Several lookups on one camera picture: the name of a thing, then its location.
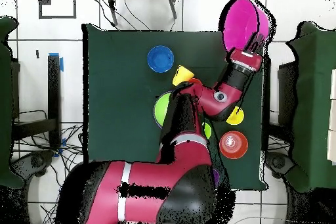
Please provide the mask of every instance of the yellow cup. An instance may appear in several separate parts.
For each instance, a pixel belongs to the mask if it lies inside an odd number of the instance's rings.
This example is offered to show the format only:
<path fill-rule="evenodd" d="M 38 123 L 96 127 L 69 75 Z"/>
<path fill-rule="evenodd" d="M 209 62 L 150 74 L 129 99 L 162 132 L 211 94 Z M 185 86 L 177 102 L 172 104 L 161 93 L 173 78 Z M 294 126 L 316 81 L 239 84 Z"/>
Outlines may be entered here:
<path fill-rule="evenodd" d="M 236 106 L 232 111 L 230 117 L 226 120 L 226 122 L 230 125 L 239 125 L 244 120 L 244 112 L 241 108 Z"/>
<path fill-rule="evenodd" d="M 173 85 L 177 86 L 179 83 L 182 83 L 184 81 L 189 81 L 193 77 L 194 77 L 194 74 L 191 71 L 187 70 L 183 66 L 178 66 L 176 74 L 173 78 Z"/>

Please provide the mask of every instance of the lime green bowl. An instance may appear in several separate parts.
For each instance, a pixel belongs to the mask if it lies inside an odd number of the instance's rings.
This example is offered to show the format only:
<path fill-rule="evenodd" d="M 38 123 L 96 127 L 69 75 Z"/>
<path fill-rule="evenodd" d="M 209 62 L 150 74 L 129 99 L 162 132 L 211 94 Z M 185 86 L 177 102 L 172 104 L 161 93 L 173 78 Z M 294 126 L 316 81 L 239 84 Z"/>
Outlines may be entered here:
<path fill-rule="evenodd" d="M 170 95 L 171 91 L 164 93 L 157 99 L 154 105 L 154 119 L 160 128 L 162 128 L 163 122 L 165 121 Z"/>

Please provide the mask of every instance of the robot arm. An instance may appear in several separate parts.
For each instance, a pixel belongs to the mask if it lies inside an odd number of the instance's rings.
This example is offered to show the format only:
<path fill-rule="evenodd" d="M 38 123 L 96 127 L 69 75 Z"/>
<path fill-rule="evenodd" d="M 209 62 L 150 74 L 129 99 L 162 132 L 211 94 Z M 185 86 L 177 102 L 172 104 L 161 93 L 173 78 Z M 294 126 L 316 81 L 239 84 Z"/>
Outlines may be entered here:
<path fill-rule="evenodd" d="M 204 116 L 226 120 L 262 57 L 235 49 L 213 88 L 181 83 L 172 93 L 156 163 L 125 161 L 89 164 L 77 212 L 70 220 L 61 198 L 74 194 L 66 180 L 60 192 L 58 224 L 204 224 L 216 204 L 212 162 L 203 132 Z M 80 175 L 83 168 L 73 169 Z"/>

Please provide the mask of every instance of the red bowl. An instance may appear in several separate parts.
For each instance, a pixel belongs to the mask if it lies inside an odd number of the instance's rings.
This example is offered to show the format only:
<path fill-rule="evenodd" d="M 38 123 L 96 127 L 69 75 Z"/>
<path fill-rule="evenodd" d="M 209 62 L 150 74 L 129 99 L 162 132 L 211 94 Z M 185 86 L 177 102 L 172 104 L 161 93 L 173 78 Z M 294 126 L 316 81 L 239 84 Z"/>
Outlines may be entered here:
<path fill-rule="evenodd" d="M 229 159 L 237 160 L 247 151 L 249 143 L 245 135 L 239 131 L 225 133 L 219 142 L 220 151 Z"/>
<path fill-rule="evenodd" d="M 198 80 L 197 78 L 192 78 L 188 82 L 203 85 L 202 82 Z"/>

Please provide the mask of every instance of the pink bowl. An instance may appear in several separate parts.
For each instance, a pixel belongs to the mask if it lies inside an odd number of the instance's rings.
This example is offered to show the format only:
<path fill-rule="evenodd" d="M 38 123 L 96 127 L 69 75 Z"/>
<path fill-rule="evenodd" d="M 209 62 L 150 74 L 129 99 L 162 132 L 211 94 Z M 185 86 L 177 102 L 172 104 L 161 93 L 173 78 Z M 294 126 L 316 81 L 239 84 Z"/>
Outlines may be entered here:
<path fill-rule="evenodd" d="M 225 17 L 223 42 L 225 49 L 243 49 L 252 33 L 263 34 L 266 39 L 269 33 L 267 15 L 251 0 L 236 0 Z"/>

